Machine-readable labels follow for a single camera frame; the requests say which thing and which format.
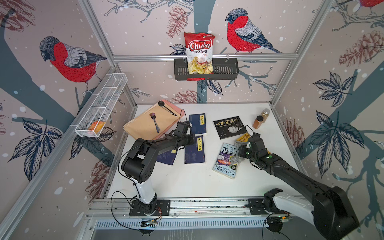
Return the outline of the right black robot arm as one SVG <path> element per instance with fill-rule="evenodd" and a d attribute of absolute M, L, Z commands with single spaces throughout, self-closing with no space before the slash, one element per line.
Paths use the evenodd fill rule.
<path fill-rule="evenodd" d="M 293 197 L 274 188 L 264 194 L 263 205 L 269 214 L 287 212 L 312 224 L 327 240 L 340 240 L 359 227 L 359 220 L 347 193 L 306 176 L 265 147 L 260 134 L 254 133 L 241 143 L 238 155 L 250 164 L 291 186 L 302 196 Z"/>

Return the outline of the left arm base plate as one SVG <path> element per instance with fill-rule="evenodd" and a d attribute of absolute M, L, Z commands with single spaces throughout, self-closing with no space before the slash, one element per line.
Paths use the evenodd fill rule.
<path fill-rule="evenodd" d="M 130 217 L 159 217 L 169 216 L 171 201 L 170 200 L 153 200 L 148 205 L 134 199 L 131 203 Z"/>

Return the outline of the dark blue book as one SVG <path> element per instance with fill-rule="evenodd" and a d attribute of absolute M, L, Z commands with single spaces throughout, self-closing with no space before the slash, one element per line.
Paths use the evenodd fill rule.
<path fill-rule="evenodd" d="M 167 151 L 165 153 L 158 155 L 157 162 L 172 166 L 177 157 L 177 154 L 178 154 L 177 150 Z"/>
<path fill-rule="evenodd" d="M 194 144 L 185 148 L 185 164 L 205 163 L 204 136 L 195 136 Z"/>

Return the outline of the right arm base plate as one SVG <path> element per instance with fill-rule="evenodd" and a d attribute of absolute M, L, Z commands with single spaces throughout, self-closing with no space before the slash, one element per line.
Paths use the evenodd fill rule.
<path fill-rule="evenodd" d="M 282 211 L 277 208 L 273 200 L 254 198 L 248 199 L 247 207 L 250 209 L 252 215 L 263 215 L 263 214 L 283 214 L 289 215 L 289 212 Z"/>

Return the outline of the grey striped cloth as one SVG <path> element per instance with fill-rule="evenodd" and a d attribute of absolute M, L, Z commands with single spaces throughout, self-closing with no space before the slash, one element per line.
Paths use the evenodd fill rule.
<path fill-rule="evenodd" d="M 234 146 L 236 149 L 235 156 L 232 157 L 232 164 L 239 164 L 247 159 L 247 143 L 235 141 Z"/>

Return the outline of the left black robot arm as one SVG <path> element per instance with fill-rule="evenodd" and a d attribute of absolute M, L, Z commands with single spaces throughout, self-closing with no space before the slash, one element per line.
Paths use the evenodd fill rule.
<path fill-rule="evenodd" d="M 139 206 L 143 211 L 152 213 L 157 206 L 150 177 L 159 155 L 166 152 L 178 152 L 194 144 L 195 135 L 191 133 L 189 121 L 178 122 L 174 130 L 157 140 L 137 139 L 124 158 L 121 170 L 123 176 L 134 183 L 138 191 Z"/>

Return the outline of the colourful treehouse book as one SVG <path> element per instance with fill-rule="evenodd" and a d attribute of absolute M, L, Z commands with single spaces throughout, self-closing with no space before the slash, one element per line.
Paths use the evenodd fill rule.
<path fill-rule="evenodd" d="M 236 177 L 239 164 L 232 164 L 232 157 L 235 156 L 235 146 L 224 143 L 213 166 L 213 171 L 222 174 L 228 178 Z"/>

